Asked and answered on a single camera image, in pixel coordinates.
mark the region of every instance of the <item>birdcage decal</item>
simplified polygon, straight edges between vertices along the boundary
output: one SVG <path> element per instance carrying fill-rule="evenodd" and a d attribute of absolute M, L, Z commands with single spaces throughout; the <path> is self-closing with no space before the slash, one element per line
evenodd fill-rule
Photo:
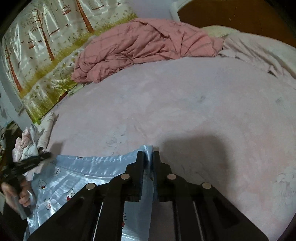
<path fill-rule="evenodd" d="M 63 15 L 66 15 L 69 12 L 71 12 L 70 6 L 69 5 L 64 5 L 64 7 L 62 8 Z"/>
<path fill-rule="evenodd" d="M 33 47 L 35 46 L 34 40 L 31 39 L 31 40 L 28 42 L 28 45 L 29 45 L 29 49 L 33 48 Z"/>
<path fill-rule="evenodd" d="M 104 6 L 102 0 L 88 0 L 88 2 L 92 10 L 100 9 Z"/>

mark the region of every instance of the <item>handle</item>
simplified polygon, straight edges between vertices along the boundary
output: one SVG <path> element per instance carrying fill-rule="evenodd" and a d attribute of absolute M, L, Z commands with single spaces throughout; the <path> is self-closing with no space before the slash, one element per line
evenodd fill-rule
<path fill-rule="evenodd" d="M 31 215 L 31 211 L 28 207 L 24 207 L 19 203 L 19 197 L 14 197 L 15 206 L 17 207 L 17 211 L 20 214 L 22 220 L 27 219 Z"/>
<path fill-rule="evenodd" d="M 23 178 L 23 176 L 14 177 L 11 180 L 9 180 L 8 184 L 10 184 L 17 193 L 17 196 L 14 198 L 15 206 L 17 207 L 18 213 L 20 214 L 20 217 L 22 220 L 26 219 L 31 215 L 31 211 L 28 207 L 24 207 L 19 203 L 19 194 L 22 191 L 22 187 L 20 186 L 20 180 Z"/>

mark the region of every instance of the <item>metal bolt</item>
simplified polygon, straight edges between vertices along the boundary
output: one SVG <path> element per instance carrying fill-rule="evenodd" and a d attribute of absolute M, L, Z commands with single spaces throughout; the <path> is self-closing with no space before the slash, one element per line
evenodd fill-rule
<path fill-rule="evenodd" d="M 130 176 L 129 176 L 129 174 L 127 174 L 127 173 L 123 173 L 123 174 L 120 176 L 120 178 L 123 179 L 123 180 L 127 180 L 127 179 L 130 178 Z"/>
<path fill-rule="evenodd" d="M 203 183 L 203 184 L 202 184 L 202 187 L 203 187 L 204 189 L 211 189 L 212 185 L 211 185 L 210 183 Z"/>
<path fill-rule="evenodd" d="M 177 178 L 177 176 L 173 173 L 169 174 L 167 177 L 169 180 L 175 180 Z"/>
<path fill-rule="evenodd" d="M 96 185 L 94 183 L 88 183 L 85 187 L 87 190 L 92 190 L 96 187 Z"/>

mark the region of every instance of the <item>human hand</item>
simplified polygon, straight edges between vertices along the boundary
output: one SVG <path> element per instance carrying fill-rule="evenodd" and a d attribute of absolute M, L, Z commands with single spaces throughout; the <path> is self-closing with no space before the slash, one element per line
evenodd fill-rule
<path fill-rule="evenodd" d="M 24 179 L 21 183 L 20 186 L 22 187 L 22 191 L 19 194 L 19 203 L 23 205 L 24 207 L 27 207 L 30 205 L 30 195 L 29 195 L 29 190 L 31 190 L 31 184 L 30 182 L 27 182 L 26 179 Z M 15 189 L 7 184 L 7 183 L 2 183 L 1 184 L 1 189 L 3 191 L 3 194 L 5 195 L 6 203 L 14 209 L 16 212 L 17 211 L 17 206 L 14 202 L 14 198 L 17 197 L 17 193 Z"/>

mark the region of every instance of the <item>light blue fabric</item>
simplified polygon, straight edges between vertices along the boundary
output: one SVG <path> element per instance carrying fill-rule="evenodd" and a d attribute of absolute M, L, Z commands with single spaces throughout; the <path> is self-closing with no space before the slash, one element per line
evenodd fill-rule
<path fill-rule="evenodd" d="M 139 150 L 147 156 L 142 197 L 140 202 L 125 202 L 122 241 L 148 240 L 153 199 L 153 182 L 150 179 L 152 146 L 142 146 L 121 156 L 57 156 L 55 163 L 48 164 L 40 174 L 33 176 L 31 185 L 37 203 L 31 209 L 32 215 L 27 218 L 28 228 L 24 240 L 63 206 L 67 197 L 71 198 L 87 183 L 101 185 L 124 173 L 126 166 L 136 161 Z"/>

